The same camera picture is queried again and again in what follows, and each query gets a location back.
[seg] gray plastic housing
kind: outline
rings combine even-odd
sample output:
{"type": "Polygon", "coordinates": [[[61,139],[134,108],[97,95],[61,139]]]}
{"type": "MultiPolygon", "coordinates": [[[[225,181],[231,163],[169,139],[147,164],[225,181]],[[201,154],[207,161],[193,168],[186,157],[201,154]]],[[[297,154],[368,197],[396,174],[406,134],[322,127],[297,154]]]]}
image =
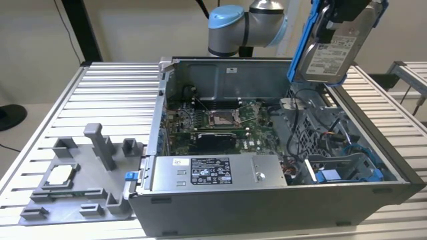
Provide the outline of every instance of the gray plastic housing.
{"type": "Polygon", "coordinates": [[[39,188],[33,192],[19,224],[101,222],[131,217],[131,205],[127,196],[125,198],[126,174],[141,168],[145,145],[133,138],[113,143],[110,137],[103,137],[102,127],[95,123],[86,129],[86,134],[94,133],[94,145],[77,145],[71,137],[58,140],[54,146],[57,156],[39,188]],[[69,179],[63,184],[47,184],[55,167],[65,165],[73,168],[69,179]]]}

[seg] blue latch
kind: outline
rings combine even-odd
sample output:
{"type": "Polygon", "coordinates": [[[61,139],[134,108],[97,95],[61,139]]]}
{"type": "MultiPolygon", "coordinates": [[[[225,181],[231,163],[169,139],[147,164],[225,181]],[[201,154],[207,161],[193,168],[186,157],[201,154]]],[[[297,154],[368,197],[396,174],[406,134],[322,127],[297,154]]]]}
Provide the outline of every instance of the blue latch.
{"type": "Polygon", "coordinates": [[[138,180],[139,180],[139,172],[138,171],[129,171],[125,175],[125,181],[137,182],[138,180]]]}

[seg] table surface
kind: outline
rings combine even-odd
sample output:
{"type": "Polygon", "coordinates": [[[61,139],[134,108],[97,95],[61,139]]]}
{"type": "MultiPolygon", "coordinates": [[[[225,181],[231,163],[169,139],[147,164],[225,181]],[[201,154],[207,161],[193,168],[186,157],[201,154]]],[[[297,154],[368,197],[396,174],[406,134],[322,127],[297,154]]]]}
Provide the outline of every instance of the table surface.
{"type": "MultiPolygon", "coordinates": [[[[135,138],[149,143],[159,86],[158,63],[101,62],[82,67],[55,103],[11,169],[0,181],[0,237],[73,236],[77,239],[147,238],[137,219],[25,227],[18,225],[33,190],[54,158],[58,137],[83,136],[87,123],[102,123],[105,136],[121,143],[135,138]]],[[[354,101],[385,134],[398,152],[427,182],[427,129],[373,81],[358,66],[344,84],[354,101]]],[[[427,188],[404,204],[385,206],[358,226],[281,232],[190,237],[198,240],[382,240],[422,239],[427,236],[427,188]]]]}

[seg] barcode sticker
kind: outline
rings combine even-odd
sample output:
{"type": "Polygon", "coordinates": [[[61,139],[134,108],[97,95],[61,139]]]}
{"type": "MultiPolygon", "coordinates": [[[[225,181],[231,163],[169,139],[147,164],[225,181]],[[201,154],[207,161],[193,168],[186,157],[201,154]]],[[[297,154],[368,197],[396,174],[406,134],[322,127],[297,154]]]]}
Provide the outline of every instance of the barcode sticker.
{"type": "Polygon", "coordinates": [[[357,39],[354,36],[334,36],[332,43],[321,43],[314,52],[306,73],[337,75],[357,39]]]}
{"type": "Polygon", "coordinates": [[[189,166],[190,158],[174,158],[173,166],[189,166]]]}

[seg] metal case panel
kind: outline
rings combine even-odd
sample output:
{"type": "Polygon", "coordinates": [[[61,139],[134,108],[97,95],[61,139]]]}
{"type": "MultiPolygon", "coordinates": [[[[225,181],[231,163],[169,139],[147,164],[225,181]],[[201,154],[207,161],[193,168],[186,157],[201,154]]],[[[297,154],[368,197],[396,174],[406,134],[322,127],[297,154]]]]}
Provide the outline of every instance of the metal case panel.
{"type": "Polygon", "coordinates": [[[150,237],[254,233],[358,225],[381,207],[400,204],[396,199],[409,187],[360,184],[149,194],[130,203],[150,237]]]}
{"type": "Polygon", "coordinates": [[[195,155],[195,156],[162,156],[155,160],[155,174],[153,180],[153,191],[159,192],[211,192],[230,190],[254,190],[281,188],[288,186],[288,181],[281,168],[277,155],[195,155]],[[195,161],[211,159],[206,166],[206,175],[210,181],[201,176],[201,169],[195,167],[195,161]],[[225,171],[215,167],[217,159],[227,159],[225,171]],[[213,178],[227,177],[225,184],[213,178]]]}

